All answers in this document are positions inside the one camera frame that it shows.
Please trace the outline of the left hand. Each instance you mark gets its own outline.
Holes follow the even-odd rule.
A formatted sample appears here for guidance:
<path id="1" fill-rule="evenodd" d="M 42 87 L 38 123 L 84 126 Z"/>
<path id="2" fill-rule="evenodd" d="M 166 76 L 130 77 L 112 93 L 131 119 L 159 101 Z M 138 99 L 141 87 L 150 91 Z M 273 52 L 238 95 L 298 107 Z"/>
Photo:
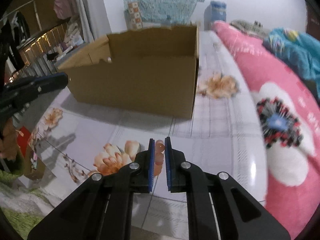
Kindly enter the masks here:
<path id="1" fill-rule="evenodd" d="M 3 139 L 1 139 L 1 158 L 15 160 L 19 153 L 17 144 L 17 132 L 12 118 L 8 119 L 3 128 Z"/>

